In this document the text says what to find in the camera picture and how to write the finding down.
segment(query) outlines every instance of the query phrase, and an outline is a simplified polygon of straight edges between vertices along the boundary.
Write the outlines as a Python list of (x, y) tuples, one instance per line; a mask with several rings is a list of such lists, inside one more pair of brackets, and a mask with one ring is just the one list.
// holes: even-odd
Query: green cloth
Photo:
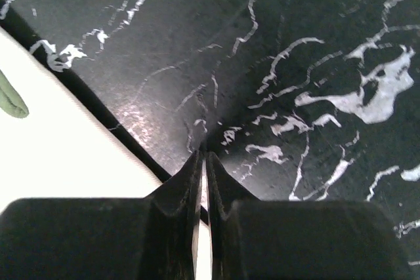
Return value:
[(0, 108), (10, 116), (25, 118), (29, 115), (29, 109), (23, 99), (12, 87), (9, 80), (0, 70)]

